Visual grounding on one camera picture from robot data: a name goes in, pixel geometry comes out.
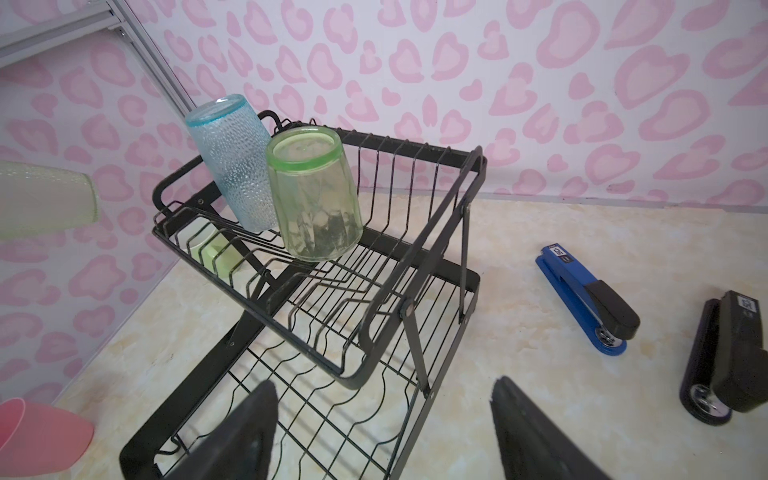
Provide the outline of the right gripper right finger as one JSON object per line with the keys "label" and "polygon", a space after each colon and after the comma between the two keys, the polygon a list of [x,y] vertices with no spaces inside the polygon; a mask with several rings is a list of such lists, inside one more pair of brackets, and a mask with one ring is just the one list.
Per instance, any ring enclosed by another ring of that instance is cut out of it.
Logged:
{"label": "right gripper right finger", "polygon": [[507,376],[493,385],[490,407],[507,479],[606,479]]}

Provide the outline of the blue stapler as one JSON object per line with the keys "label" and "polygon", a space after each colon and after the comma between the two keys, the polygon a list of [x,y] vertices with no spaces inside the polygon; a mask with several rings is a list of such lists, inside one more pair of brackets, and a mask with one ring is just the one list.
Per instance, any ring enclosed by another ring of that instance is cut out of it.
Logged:
{"label": "blue stapler", "polygon": [[640,326],[629,304],[559,243],[543,247],[535,262],[592,345],[622,355]]}

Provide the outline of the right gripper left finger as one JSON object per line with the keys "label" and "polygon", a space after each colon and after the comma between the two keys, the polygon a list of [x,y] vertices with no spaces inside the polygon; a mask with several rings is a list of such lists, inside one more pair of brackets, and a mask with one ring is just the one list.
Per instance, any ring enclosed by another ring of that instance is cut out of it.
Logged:
{"label": "right gripper left finger", "polygon": [[171,479],[265,479],[278,420],[275,385],[261,382],[170,472]]}

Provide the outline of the teal textured plastic cup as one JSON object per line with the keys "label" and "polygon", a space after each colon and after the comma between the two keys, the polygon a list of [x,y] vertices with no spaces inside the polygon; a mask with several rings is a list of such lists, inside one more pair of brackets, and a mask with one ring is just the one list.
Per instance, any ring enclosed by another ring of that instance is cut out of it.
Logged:
{"label": "teal textured plastic cup", "polygon": [[241,226],[255,233],[276,228],[266,157],[271,137],[247,99],[231,94],[205,103],[185,124]]}

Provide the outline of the pale green frosted cup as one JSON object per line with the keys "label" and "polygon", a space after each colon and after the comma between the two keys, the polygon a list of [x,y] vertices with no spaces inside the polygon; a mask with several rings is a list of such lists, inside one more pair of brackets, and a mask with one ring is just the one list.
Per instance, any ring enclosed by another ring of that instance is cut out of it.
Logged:
{"label": "pale green frosted cup", "polygon": [[99,196],[90,176],[1,162],[2,241],[52,234],[95,223],[99,218]]}

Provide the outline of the light green transparent cup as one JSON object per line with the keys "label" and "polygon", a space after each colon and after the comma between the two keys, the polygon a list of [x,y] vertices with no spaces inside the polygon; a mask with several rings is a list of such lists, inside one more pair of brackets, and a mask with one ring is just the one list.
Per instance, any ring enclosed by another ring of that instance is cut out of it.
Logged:
{"label": "light green transparent cup", "polygon": [[302,126],[276,134],[266,149],[279,231],[304,262],[335,260],[364,231],[356,184],[339,134]]}

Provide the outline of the white mug green handle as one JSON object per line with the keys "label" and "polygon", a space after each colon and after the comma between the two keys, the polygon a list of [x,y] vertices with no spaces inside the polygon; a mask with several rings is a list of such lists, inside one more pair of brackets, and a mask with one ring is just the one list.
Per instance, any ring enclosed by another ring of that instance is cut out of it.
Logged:
{"label": "white mug green handle", "polygon": [[192,251],[196,260],[201,260],[204,268],[229,282],[245,264],[245,260],[233,244],[221,233],[212,232],[201,240]]}

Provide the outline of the solid pink plastic cup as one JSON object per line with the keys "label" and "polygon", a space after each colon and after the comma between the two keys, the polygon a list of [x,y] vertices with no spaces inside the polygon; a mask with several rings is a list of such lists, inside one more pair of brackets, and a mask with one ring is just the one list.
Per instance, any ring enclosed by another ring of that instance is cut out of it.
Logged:
{"label": "solid pink plastic cup", "polygon": [[1,404],[1,475],[27,477],[72,467],[95,433],[92,422],[50,405],[12,398]]}

